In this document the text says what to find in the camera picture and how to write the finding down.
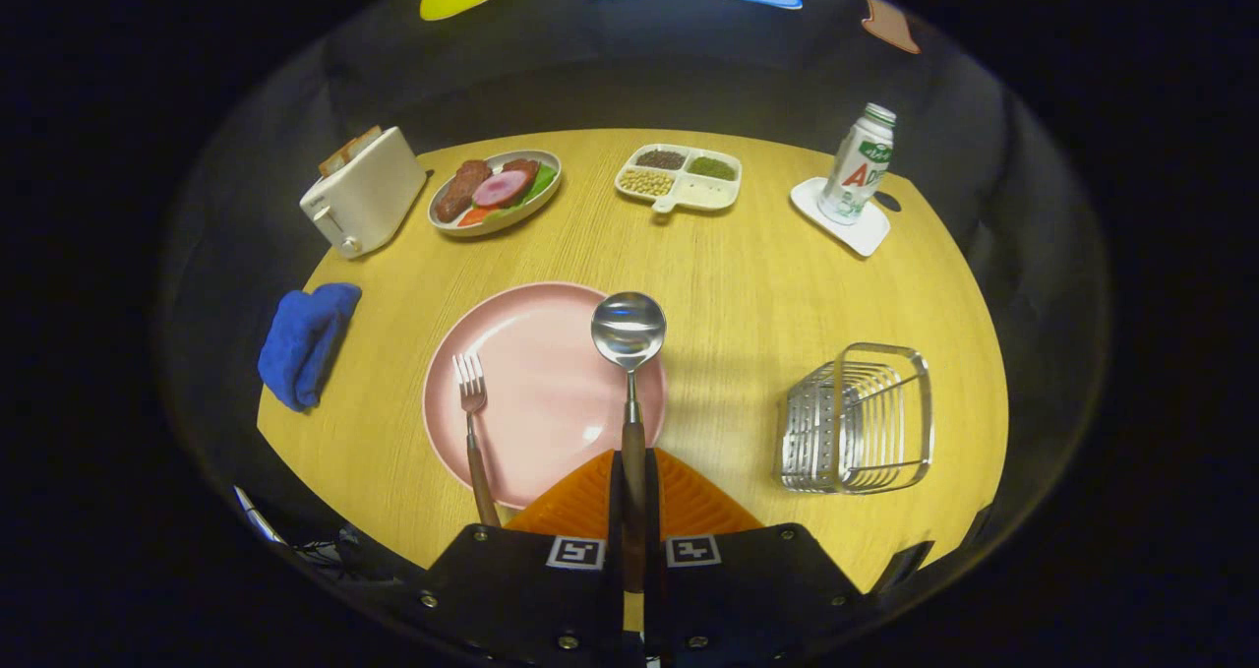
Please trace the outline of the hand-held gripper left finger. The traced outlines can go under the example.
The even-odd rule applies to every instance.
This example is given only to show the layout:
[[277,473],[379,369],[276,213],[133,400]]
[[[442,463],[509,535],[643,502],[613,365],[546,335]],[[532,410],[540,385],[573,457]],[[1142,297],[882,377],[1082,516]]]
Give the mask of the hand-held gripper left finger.
[[588,463],[601,481],[602,533],[466,525],[415,593],[415,625],[475,667],[617,665],[624,626],[621,455]]

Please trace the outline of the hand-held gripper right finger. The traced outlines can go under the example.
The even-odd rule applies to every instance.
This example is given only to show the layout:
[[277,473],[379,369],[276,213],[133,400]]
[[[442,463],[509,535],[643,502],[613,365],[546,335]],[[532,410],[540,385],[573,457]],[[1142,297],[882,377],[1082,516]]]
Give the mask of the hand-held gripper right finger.
[[645,575],[665,667],[797,667],[867,626],[869,601],[805,525],[760,525],[687,463],[648,452],[658,508]]

